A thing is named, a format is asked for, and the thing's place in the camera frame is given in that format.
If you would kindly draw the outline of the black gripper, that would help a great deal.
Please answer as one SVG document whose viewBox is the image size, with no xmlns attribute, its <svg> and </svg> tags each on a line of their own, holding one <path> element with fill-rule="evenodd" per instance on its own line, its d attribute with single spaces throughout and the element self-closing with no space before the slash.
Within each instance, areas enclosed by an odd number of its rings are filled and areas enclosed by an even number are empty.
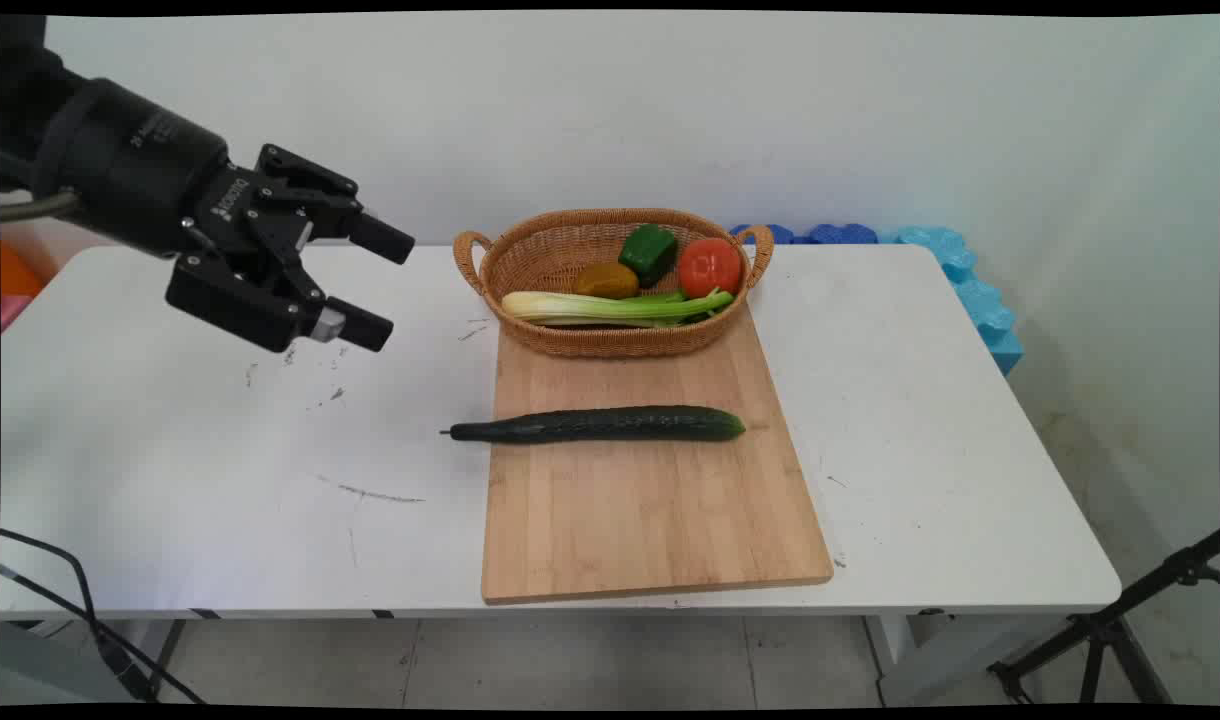
<svg viewBox="0 0 1220 720">
<path fill-rule="evenodd" d="M 394 323 L 328 297 L 303 265 L 307 243 L 349 240 L 401 265 L 412 236 L 357 199 L 357 183 L 267 143 L 254 170 L 216 133 L 107 79 L 30 79 L 30 196 L 74 193 L 70 223 L 174 257 L 167 304 L 264 350 L 336 340 L 379 351 Z M 209 251 L 242 227 L 261 275 Z"/>
</svg>

